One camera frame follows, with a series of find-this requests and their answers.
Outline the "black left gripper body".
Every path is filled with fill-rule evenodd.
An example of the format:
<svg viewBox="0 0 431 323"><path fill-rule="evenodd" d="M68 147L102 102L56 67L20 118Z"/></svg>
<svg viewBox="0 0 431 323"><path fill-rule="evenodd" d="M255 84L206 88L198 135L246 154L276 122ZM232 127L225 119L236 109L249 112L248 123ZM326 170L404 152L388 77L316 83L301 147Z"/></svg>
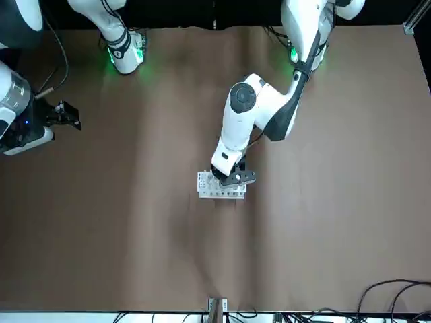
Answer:
<svg viewBox="0 0 431 323"><path fill-rule="evenodd" d="M228 181L230 174L237 171L245 171L246 158L242 157L238 161L235 157L228 155L214 155L211 159L211 172L220 181Z"/></svg>

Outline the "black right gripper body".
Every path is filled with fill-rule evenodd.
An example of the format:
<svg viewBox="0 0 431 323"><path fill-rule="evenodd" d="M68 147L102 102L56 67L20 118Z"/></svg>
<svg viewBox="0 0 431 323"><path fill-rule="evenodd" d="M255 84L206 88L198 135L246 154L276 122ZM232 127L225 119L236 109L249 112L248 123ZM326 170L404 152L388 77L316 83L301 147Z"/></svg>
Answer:
<svg viewBox="0 0 431 323"><path fill-rule="evenodd" d="M51 105L44 98L39 100L33 99L31 102L30 126L32 128L38 128L42 126L50 127L64 124L63 109L63 101Z"/></svg>

